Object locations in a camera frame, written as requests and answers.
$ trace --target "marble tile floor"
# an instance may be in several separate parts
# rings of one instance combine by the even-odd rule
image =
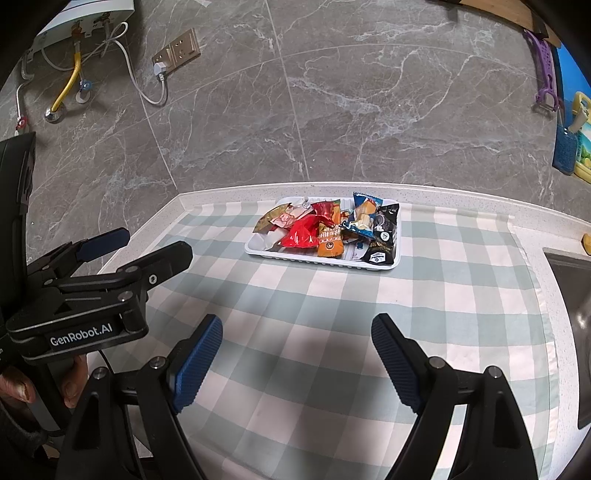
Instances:
[[[58,125],[43,110],[67,74],[35,55],[29,258],[117,226],[134,232],[179,192],[281,181],[429,184],[591,220],[590,185],[551,168],[556,119],[532,109],[530,49],[494,17],[430,0],[136,0],[129,22],[152,97],[150,58],[164,43],[194,27],[202,55],[170,74],[158,109],[110,49],[85,66],[92,100],[68,99]],[[71,50],[47,52],[66,64]],[[5,137],[16,84],[0,92]]]

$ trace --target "blue and white checkered cloth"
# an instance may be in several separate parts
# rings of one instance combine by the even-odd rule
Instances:
[[[183,429],[210,480],[381,480],[415,420],[370,339],[387,312],[427,355],[457,369],[498,365],[534,448],[550,466],[558,368],[544,300],[507,216],[401,204],[402,259],[365,271],[244,252],[274,202],[204,205],[171,225],[193,262],[150,293],[146,338],[112,349],[118,370],[167,355],[207,313],[224,340]],[[462,432],[457,407],[434,478]]]

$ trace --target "human hand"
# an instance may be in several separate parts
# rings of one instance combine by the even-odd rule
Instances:
[[[60,391],[64,397],[64,403],[68,408],[74,408],[78,404],[82,390],[88,380],[88,364],[86,355],[74,357],[74,366],[65,374]],[[25,403],[35,401],[35,388],[31,380],[20,370],[8,367],[0,375],[0,398],[13,398]]]

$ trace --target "sink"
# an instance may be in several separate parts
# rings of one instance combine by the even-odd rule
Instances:
[[[569,314],[579,367],[579,421],[591,422],[591,259],[544,250]]]

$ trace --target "countertop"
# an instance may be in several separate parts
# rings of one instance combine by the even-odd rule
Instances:
[[[438,187],[410,186],[385,183],[284,183],[260,186],[230,187],[178,195],[154,215],[101,270],[114,271],[155,245],[168,225],[197,205],[218,202],[272,200],[287,196],[349,196],[352,191],[373,193],[381,198],[404,203],[472,209],[481,212],[505,213],[513,217],[514,232],[537,276],[554,333],[554,346],[559,371],[558,421],[549,426],[555,435],[552,463],[548,478],[558,477],[568,464],[589,426],[577,428],[579,377],[574,340],[569,317],[560,289],[544,248],[566,253],[585,254],[580,239],[591,232],[591,223],[530,203],[509,200],[488,194],[464,192]]]

